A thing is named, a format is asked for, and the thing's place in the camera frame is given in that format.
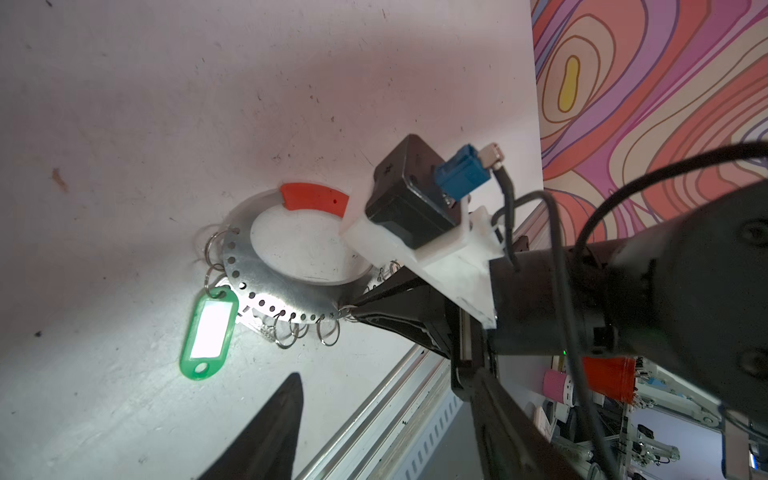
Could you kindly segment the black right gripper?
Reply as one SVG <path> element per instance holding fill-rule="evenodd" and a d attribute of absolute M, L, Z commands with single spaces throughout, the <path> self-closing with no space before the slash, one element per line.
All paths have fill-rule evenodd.
<path fill-rule="evenodd" d="M 398 334 L 450 362 L 450 387 L 461 399 L 474 393 L 474 376 L 495 371 L 488 334 L 498 330 L 491 263 L 506 260 L 503 239 L 474 237 L 443 260 L 443 295 L 450 302 L 405 306 L 401 312 L 371 307 L 377 302 L 425 295 L 432 287 L 407 267 L 355 298 L 352 316 L 360 323 Z"/>

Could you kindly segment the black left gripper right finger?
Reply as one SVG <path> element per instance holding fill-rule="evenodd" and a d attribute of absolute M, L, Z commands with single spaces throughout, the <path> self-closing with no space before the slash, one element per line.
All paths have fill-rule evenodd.
<path fill-rule="evenodd" d="M 578 473 L 487 369 L 472 381 L 471 411 L 486 479 L 577 479 Z"/>

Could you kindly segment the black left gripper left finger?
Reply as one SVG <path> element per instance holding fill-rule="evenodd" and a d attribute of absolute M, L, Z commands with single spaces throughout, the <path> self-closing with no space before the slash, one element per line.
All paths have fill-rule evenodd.
<path fill-rule="evenodd" d="M 290 479 L 304 405 L 301 376 L 290 374 L 203 479 Z"/>

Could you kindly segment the metal keyring disc red grip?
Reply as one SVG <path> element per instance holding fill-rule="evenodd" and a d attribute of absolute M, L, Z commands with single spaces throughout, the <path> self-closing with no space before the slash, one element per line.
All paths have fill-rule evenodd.
<path fill-rule="evenodd" d="M 338 342 L 352 300 L 376 277 L 341 237 L 348 202 L 333 187 L 290 182 L 228 214 L 206 249 L 218 285 L 239 299 L 238 324 L 281 349 L 310 333 L 326 347 Z"/>

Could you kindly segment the green plastic key tag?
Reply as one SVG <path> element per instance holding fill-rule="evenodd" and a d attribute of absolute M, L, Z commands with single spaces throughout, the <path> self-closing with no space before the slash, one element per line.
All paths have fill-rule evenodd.
<path fill-rule="evenodd" d="M 198 298 L 180 356 L 183 376 L 206 380 L 224 366 L 236 325 L 239 299 L 230 287 L 216 287 Z"/>

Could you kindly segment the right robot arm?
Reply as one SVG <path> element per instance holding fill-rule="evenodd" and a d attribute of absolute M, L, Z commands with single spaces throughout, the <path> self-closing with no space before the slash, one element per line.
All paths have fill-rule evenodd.
<path fill-rule="evenodd" d="M 746 451 L 767 440 L 767 185 L 728 193 L 630 238 L 593 243 L 598 223 L 652 186 L 724 163 L 767 155 L 763 141 L 727 145 L 657 169 L 613 193 L 565 246 L 553 197 L 549 249 L 509 246 L 490 264 L 494 330 L 425 277 L 401 269 L 356 299 L 352 316 L 447 358 L 456 392 L 471 404 L 489 479 L 573 479 L 492 371 L 496 356 L 564 352 L 597 463 L 619 469 L 594 405 L 583 358 L 639 356 L 713 395 L 724 425 L 723 471 L 748 476 Z"/>

